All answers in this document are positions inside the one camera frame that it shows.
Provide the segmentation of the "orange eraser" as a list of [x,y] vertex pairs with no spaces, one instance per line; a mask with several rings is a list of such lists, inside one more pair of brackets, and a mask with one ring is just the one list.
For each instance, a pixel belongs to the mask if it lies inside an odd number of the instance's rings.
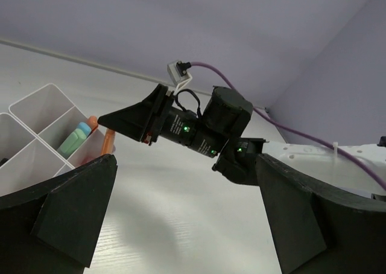
[[87,119],[87,125],[91,128],[91,133],[93,133],[98,128],[98,118],[94,115],[91,115]]

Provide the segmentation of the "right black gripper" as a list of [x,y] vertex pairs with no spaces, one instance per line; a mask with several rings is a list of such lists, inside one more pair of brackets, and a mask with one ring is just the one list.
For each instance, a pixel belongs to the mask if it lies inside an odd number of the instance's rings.
[[156,142],[172,108],[172,92],[159,84],[149,96],[132,106],[102,115],[98,124],[137,142]]

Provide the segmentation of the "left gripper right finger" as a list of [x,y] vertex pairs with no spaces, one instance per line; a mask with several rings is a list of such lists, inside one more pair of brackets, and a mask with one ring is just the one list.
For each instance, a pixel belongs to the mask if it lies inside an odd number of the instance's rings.
[[256,173],[282,273],[385,273],[385,202],[266,154]]

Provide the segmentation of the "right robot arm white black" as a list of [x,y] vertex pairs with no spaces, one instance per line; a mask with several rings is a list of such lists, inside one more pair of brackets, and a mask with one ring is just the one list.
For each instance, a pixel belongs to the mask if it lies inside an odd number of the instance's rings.
[[206,108],[191,111],[178,93],[158,85],[141,102],[100,116],[98,124],[147,145],[161,137],[214,158],[212,169],[236,184],[256,185],[256,158],[266,154],[332,186],[385,194],[385,141],[315,146],[245,138],[252,111],[251,102],[231,88],[214,87]]

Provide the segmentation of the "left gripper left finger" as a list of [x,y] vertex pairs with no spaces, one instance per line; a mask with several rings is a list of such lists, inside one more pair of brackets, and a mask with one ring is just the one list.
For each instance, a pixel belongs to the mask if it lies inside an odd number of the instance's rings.
[[1,268],[90,267],[117,174],[114,155],[1,197]]

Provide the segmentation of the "orange highlighter marker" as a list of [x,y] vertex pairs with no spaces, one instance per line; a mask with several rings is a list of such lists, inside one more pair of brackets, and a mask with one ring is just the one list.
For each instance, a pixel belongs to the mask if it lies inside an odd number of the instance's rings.
[[101,155],[112,154],[114,149],[116,132],[111,129],[106,129],[104,141],[101,147]]

